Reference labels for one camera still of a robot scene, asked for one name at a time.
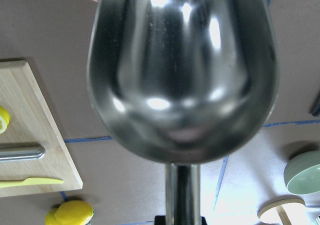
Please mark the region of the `yellow lemon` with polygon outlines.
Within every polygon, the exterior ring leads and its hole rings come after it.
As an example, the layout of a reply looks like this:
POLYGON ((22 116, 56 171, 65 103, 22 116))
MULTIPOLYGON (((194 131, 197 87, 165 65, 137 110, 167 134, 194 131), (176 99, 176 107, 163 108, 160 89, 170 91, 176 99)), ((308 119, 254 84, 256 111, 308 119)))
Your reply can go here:
POLYGON ((93 218, 93 207, 82 200, 70 200, 62 203, 54 213, 59 225, 87 225, 93 218))
POLYGON ((59 225, 55 217, 55 213, 58 210, 57 207, 52 208, 45 216, 44 224, 45 225, 59 225))

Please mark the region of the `metal ice scoop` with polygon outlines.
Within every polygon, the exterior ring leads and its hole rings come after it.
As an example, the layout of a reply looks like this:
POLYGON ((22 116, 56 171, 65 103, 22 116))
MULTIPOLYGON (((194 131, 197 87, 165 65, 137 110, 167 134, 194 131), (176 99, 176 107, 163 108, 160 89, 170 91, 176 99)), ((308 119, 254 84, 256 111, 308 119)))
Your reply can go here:
POLYGON ((267 0, 98 0, 87 84, 124 148, 165 164, 167 225, 199 225, 200 165, 247 143, 279 77, 267 0))

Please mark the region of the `wooden cutting board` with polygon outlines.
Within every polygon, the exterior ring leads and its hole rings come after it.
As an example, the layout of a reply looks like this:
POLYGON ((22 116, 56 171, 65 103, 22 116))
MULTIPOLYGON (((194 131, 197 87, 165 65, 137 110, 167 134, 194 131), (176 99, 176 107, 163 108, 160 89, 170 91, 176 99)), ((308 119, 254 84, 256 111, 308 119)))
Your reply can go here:
POLYGON ((0 135, 2 148, 22 151, 26 147, 42 146, 45 149, 43 157, 38 159, 2 161, 0 179, 19 181, 40 177, 63 180, 62 184, 1 188, 0 196, 82 189, 83 181, 27 61, 1 62, 0 105, 10 115, 7 129, 0 135))

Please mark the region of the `yellow plastic knife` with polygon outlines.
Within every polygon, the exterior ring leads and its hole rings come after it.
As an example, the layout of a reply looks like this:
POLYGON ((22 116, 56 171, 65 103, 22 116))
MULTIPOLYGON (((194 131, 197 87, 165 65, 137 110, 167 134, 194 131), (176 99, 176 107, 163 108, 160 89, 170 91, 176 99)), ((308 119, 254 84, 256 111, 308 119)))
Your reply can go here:
POLYGON ((64 180, 50 177, 28 177, 24 180, 1 180, 1 188, 33 186, 33 185, 56 185, 63 184, 64 180))

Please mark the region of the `half lemon slice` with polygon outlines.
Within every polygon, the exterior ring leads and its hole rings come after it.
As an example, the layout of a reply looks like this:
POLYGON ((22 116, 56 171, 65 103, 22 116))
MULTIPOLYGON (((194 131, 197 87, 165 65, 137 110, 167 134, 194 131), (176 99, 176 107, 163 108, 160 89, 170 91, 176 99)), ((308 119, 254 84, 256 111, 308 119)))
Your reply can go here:
POLYGON ((9 112, 4 108, 0 107, 0 134, 3 134, 10 123, 11 116, 9 112))

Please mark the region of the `metal cylinder tool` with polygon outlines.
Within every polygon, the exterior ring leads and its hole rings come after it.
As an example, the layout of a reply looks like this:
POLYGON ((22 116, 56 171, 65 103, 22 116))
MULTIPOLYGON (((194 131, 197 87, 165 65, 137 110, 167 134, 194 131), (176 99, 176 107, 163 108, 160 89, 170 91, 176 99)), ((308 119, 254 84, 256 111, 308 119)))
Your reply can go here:
POLYGON ((41 145, 22 146, 22 147, 7 147, 0 149, 0 161, 25 161, 41 159, 46 153, 46 150, 41 145))

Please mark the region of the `green bowl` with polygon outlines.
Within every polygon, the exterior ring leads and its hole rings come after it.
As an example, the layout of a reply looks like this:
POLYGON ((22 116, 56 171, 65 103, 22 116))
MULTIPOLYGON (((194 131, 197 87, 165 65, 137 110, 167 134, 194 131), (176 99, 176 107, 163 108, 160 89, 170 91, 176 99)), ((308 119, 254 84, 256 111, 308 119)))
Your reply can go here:
POLYGON ((320 191, 320 152, 303 152, 292 158, 283 172, 287 190, 294 195, 310 195, 320 191))

